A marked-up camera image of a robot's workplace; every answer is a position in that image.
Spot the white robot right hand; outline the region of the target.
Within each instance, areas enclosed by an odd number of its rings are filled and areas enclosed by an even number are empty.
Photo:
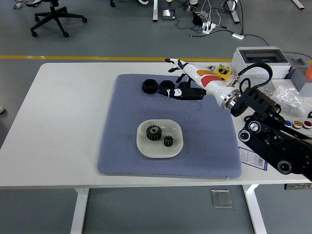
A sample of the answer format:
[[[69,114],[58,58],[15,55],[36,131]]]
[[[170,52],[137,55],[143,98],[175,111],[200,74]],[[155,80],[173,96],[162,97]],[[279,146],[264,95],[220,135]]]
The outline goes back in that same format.
[[[182,70],[183,73],[178,77],[180,82],[184,76],[188,76],[188,82],[194,81],[198,88],[177,88],[177,89],[159,89],[158,93],[178,100],[202,100],[205,95],[214,96],[217,104],[225,109],[229,108],[230,99],[238,94],[233,87],[229,87],[219,76],[207,67],[187,63],[180,59],[167,58],[166,62],[173,63],[176,67],[169,70]]]

